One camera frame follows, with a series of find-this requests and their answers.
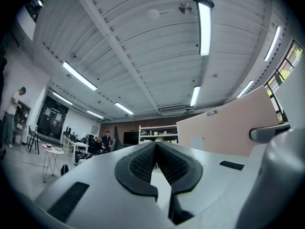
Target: bag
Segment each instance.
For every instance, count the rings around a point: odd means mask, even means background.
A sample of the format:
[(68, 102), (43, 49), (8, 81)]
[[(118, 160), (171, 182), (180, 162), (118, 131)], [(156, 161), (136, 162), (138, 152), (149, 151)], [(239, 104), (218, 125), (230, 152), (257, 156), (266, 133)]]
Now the bag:
[(69, 168), (67, 165), (63, 165), (61, 168), (61, 176), (63, 176), (64, 174), (66, 174), (69, 171)]

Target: tree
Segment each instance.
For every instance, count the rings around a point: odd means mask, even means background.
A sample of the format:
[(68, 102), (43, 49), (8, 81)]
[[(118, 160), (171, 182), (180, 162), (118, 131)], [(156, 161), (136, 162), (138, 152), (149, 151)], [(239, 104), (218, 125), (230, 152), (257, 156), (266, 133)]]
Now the tree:
[(289, 70), (281, 70), (281, 76), (284, 78), (284, 80), (287, 79), (289, 74), (290, 74)]
[(302, 52), (303, 52), (303, 49), (296, 49), (295, 50), (295, 56), (297, 58), (297, 62), (299, 62), (301, 60)]

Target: light fixture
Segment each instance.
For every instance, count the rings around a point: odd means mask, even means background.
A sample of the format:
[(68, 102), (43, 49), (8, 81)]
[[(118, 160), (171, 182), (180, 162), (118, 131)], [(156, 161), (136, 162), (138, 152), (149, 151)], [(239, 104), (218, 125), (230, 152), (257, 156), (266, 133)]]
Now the light fixture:
[(197, 98), (198, 98), (198, 95), (199, 95), (199, 92), (200, 92), (200, 88), (201, 88), (200, 86), (194, 87), (193, 96), (192, 96), (192, 100), (191, 100), (191, 104), (190, 104), (191, 107), (193, 107), (197, 102)]
[(62, 96), (59, 96), (57, 93), (53, 92), (53, 94), (54, 94), (56, 97), (60, 98), (61, 100), (65, 101), (66, 103), (68, 103), (68, 104), (70, 104), (70, 105), (73, 105), (73, 103), (71, 103), (71, 102), (68, 101), (67, 99), (64, 99)]
[(239, 93), (239, 95), (237, 96), (237, 98), (240, 98), (244, 93), (245, 93), (245, 91), (247, 91), (248, 90), (248, 88), (252, 85), (252, 83), (253, 83), (253, 81), (251, 80), (251, 81), (249, 81), (249, 83), (248, 83), (248, 85), (242, 90), (242, 92), (241, 93)]
[(131, 112), (129, 109), (126, 109), (123, 105), (119, 103), (115, 103), (114, 105), (118, 106), (120, 109), (124, 110), (125, 112), (129, 113), (130, 115), (134, 115), (134, 112)]
[(276, 27), (275, 34), (274, 34), (274, 37), (273, 37), (273, 40), (272, 40), (272, 43), (271, 43), (271, 46), (270, 46), (269, 51), (268, 51), (268, 53), (267, 53), (267, 55), (266, 55), (266, 57), (265, 57), (265, 59), (264, 59), (265, 61), (268, 61), (268, 59), (270, 58), (270, 55), (271, 55), (271, 53), (272, 53), (272, 50), (273, 50), (274, 47), (275, 47), (275, 44), (276, 44), (276, 41), (277, 41), (278, 36), (279, 36), (279, 34), (280, 34), (280, 31), (281, 31), (281, 27), (277, 26), (277, 27)]
[(67, 62), (63, 63), (63, 67), (69, 71), (72, 75), (74, 75), (77, 79), (79, 79), (82, 83), (84, 83), (87, 87), (89, 87), (92, 90), (96, 90), (97, 87), (90, 83), (88, 80), (86, 80), (81, 74), (79, 74), (75, 69), (73, 69)]
[(209, 55), (211, 45), (211, 9), (198, 3), (200, 49), (201, 56)]
[(101, 118), (101, 119), (104, 118), (103, 116), (100, 116), (100, 115), (98, 115), (98, 114), (95, 114), (95, 113), (93, 113), (93, 112), (91, 112), (91, 111), (89, 111), (89, 110), (87, 110), (87, 112), (90, 113), (91, 115), (94, 115), (94, 116), (99, 117), (99, 118)]

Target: air vent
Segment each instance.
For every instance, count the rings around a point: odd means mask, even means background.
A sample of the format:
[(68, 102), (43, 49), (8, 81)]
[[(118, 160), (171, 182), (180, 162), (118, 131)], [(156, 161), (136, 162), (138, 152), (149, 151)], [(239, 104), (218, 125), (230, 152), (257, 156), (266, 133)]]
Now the air vent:
[(186, 112), (186, 109), (184, 105), (180, 104), (159, 108), (159, 112), (162, 116), (183, 115)]

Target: beige partition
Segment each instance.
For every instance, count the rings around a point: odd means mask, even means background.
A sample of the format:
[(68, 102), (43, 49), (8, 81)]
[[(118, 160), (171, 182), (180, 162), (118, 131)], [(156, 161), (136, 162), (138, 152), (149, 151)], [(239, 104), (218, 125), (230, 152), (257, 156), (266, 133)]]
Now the beige partition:
[(262, 86), (251, 93), (211, 111), (177, 122), (179, 144), (192, 147), (203, 138), (205, 151), (249, 156), (259, 143), (249, 138), (253, 128), (278, 125), (273, 104)]

